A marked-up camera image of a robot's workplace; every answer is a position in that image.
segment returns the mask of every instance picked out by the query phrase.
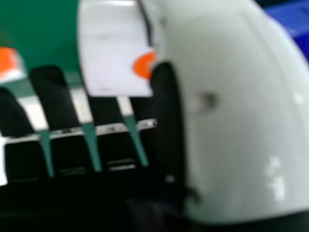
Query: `blue object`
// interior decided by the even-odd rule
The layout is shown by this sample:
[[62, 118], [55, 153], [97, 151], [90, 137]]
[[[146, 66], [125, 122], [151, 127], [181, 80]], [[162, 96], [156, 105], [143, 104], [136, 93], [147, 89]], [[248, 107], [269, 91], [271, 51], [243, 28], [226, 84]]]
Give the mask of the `blue object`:
[[309, 61], [309, 0], [281, 4], [265, 11], [283, 25]]

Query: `white object with orange spot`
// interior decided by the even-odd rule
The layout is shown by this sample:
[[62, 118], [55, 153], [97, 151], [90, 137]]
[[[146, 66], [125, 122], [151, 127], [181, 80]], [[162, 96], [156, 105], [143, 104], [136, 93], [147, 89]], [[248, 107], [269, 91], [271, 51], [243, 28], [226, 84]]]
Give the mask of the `white object with orange spot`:
[[145, 60], [152, 51], [135, 0], [80, 2], [79, 53], [91, 96], [151, 96]]
[[0, 47], [0, 84], [17, 81], [27, 76], [19, 53], [8, 47]]

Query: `orange dot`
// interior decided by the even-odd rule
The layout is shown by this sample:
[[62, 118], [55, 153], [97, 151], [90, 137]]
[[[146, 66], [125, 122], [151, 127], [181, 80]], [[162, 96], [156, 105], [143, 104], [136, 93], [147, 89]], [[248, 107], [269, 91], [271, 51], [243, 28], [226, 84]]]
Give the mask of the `orange dot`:
[[156, 56], [154, 52], [149, 52], [141, 56], [133, 65], [134, 72], [141, 78], [149, 80], [151, 77], [150, 65], [155, 60]]

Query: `glossy white surface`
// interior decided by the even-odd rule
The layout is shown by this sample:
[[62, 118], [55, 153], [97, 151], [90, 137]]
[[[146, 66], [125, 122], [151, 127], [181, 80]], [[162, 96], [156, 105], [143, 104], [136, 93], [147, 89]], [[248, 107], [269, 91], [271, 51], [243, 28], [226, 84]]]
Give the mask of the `glossy white surface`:
[[[309, 71], [292, 39], [248, 0], [158, 2], [200, 196], [188, 215], [226, 224], [308, 210]], [[190, 107], [209, 93], [213, 110]]]
[[79, 53], [92, 96], [150, 96], [148, 81], [133, 72], [135, 61], [152, 51], [135, 0], [82, 0]]

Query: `orange object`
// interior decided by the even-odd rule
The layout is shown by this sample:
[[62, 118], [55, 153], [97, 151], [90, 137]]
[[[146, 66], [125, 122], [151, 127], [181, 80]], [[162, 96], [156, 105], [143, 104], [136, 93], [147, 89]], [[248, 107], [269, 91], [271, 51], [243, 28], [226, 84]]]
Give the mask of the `orange object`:
[[16, 68], [16, 52], [12, 48], [0, 48], [0, 78], [1, 74]]
[[156, 56], [154, 52], [149, 52], [140, 58], [138, 58], [134, 65], [134, 72], [143, 79], [150, 80], [151, 70], [150, 65], [153, 61], [156, 60]]

